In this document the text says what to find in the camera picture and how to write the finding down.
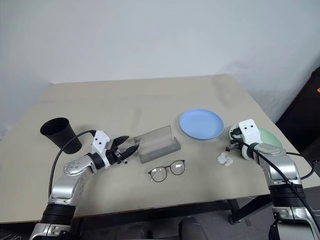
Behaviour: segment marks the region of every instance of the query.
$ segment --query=blue plate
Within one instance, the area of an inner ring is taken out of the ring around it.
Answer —
[[[180,116],[180,127],[188,136],[198,140],[218,137],[224,131],[221,117],[207,109],[191,109]]]

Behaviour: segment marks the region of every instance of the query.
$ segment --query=glasses lens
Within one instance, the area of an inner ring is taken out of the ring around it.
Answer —
[[[181,160],[175,161],[170,165],[170,169],[174,175],[183,174],[185,171],[185,163]]]
[[[151,177],[156,182],[162,182],[167,177],[167,170],[164,167],[156,167],[151,172]]]

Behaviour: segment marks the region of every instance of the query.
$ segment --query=black cup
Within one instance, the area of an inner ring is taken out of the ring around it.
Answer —
[[[40,133],[50,139],[60,149],[72,138],[76,136],[69,120],[64,117],[58,117],[47,121],[40,128]],[[70,142],[65,148],[66,154],[74,154],[81,149],[82,145],[78,138]]]

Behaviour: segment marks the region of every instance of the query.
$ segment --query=beige tabletop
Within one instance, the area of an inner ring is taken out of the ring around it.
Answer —
[[[185,135],[179,116],[193,108],[209,109],[224,121],[223,133],[201,141]],[[234,162],[225,167],[216,160],[229,144],[229,128],[246,119],[273,132],[287,151],[297,152],[252,97],[229,75],[162,79],[118,80],[53,84],[0,142],[0,222],[39,220],[47,205],[53,160],[59,149],[40,134],[44,122],[66,117],[76,133],[103,130],[112,137],[132,137],[171,125],[181,150],[141,164],[135,153],[128,164],[101,169],[85,186],[76,216],[98,215],[189,203],[268,194],[260,167],[230,153]],[[80,137],[82,149],[62,154],[54,182],[63,166],[90,151],[92,136]],[[154,167],[184,159],[185,172],[168,174],[165,181],[150,181]],[[293,156],[301,176],[310,171],[306,161]],[[320,185],[313,174],[304,188]]]

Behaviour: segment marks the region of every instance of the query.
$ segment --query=black cable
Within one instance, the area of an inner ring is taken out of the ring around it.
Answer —
[[[73,138],[71,138],[61,149],[60,151],[58,152],[58,154],[56,155],[54,161],[53,161],[53,165],[52,165],[52,168],[51,168],[51,174],[50,174],[50,180],[49,180],[49,198],[50,198],[50,195],[51,195],[51,191],[52,191],[52,182],[54,180],[54,173],[55,173],[55,168],[56,168],[56,164],[57,164],[57,161],[58,161],[58,158],[60,157],[61,153],[63,152],[63,150],[66,148],[66,146],[71,143],[73,140],[75,140],[76,138],[80,137],[81,135],[83,134],[86,134],[86,133],[91,133],[93,136],[95,136],[96,134],[96,131],[95,130],[87,130],[87,131],[83,131],[81,133],[79,133],[78,135],[74,136]]]
[[[302,176],[300,177],[301,180],[303,179],[307,179],[308,177],[310,177],[314,172],[315,172],[315,163],[313,161],[309,161],[307,160],[303,155],[301,155],[300,153],[295,153],[295,152],[289,152],[287,151],[286,154],[289,154],[289,155],[296,155],[296,156],[299,156],[299,157],[302,157],[304,158],[310,165],[311,165],[311,171],[305,175],[305,176]]]
[[[255,150],[252,146],[250,146],[249,144],[245,143],[242,140],[237,139],[236,137],[234,137],[233,133],[230,134],[231,138],[233,140],[235,140],[236,142],[245,145],[247,148],[250,148],[254,153],[256,153],[259,157],[261,157],[263,160],[265,160],[271,167],[274,168],[274,170],[276,170],[280,176],[284,179],[284,181],[286,182],[286,184],[289,186],[289,188],[292,190],[292,192],[294,192],[294,194],[299,198],[299,200],[303,203],[303,205],[305,206],[305,208],[308,210],[309,214],[311,215],[314,224],[316,226],[316,228],[318,229],[318,231],[320,232],[320,225],[317,222],[317,218],[314,214],[314,212],[312,211],[311,207],[309,206],[309,204],[299,195],[299,193],[297,192],[297,190],[295,189],[295,187],[293,186],[292,182],[289,181],[289,179],[284,175],[284,173],[276,166],[274,165],[269,159],[267,159],[265,156],[263,156],[260,152],[258,152],[257,150]]]

